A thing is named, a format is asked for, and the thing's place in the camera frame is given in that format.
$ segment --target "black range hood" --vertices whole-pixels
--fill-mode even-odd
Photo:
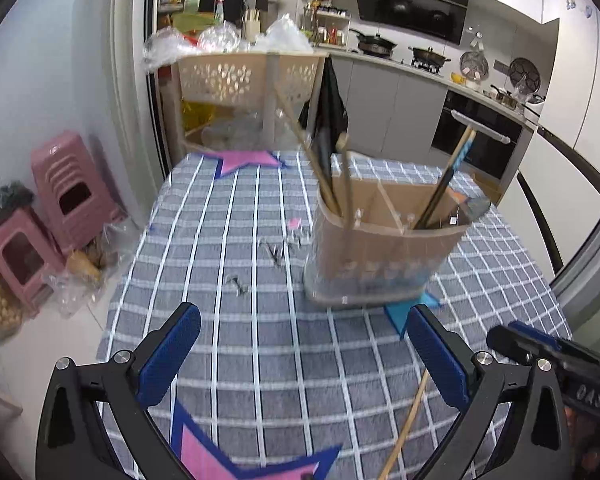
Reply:
[[[469,0],[358,0],[360,19],[460,44]]]

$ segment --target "plastic stool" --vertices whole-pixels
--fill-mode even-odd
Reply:
[[[81,250],[108,222],[122,219],[80,135],[65,132],[31,153],[49,226],[64,256]]]
[[[64,261],[52,243],[30,208],[16,209],[0,226],[0,273],[32,315],[52,292],[42,276],[64,270]]]

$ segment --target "tile floor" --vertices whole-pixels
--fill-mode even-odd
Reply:
[[[38,423],[53,366],[63,356],[79,365],[94,362],[119,279],[117,275],[107,282],[96,305],[82,306],[71,318],[44,306],[0,345],[0,389],[23,407],[20,416],[0,420],[0,448],[23,480],[35,479]]]

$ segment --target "black oven door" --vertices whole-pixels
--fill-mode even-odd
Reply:
[[[509,163],[509,159],[516,149],[522,126],[500,115],[496,111],[477,103],[455,92],[447,92],[445,105],[440,115],[440,121],[433,137],[432,147],[451,155],[462,137],[465,126],[456,121],[451,111],[457,110],[485,126],[496,130],[498,133],[509,137],[509,144],[502,144],[497,140],[478,134],[467,153],[465,161],[473,167],[484,171],[495,178],[502,178]]]

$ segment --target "checkered tablecloth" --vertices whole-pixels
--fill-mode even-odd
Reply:
[[[174,400],[238,465],[285,462],[342,444],[329,479],[375,479],[413,402],[422,362],[381,308],[325,310],[302,290],[307,246],[275,266],[261,238],[282,243],[287,223],[310,224],[317,190],[308,163],[282,153],[286,168],[247,167],[214,179],[218,161],[190,154],[164,183],[128,275],[109,308],[98,350],[108,360],[135,348],[181,301],[202,313],[202,331],[160,405],[149,411],[168,438]],[[356,158],[362,176],[435,182],[438,168]],[[458,174],[452,187],[480,193]],[[238,296],[229,276],[250,287]],[[440,321],[474,349],[487,330],[513,319],[570,336],[548,283],[492,207],[466,233],[427,290]],[[430,382],[392,478],[410,478],[444,437],[457,410]],[[469,474],[484,464],[506,405]],[[126,471],[141,478],[108,406],[104,422]]]

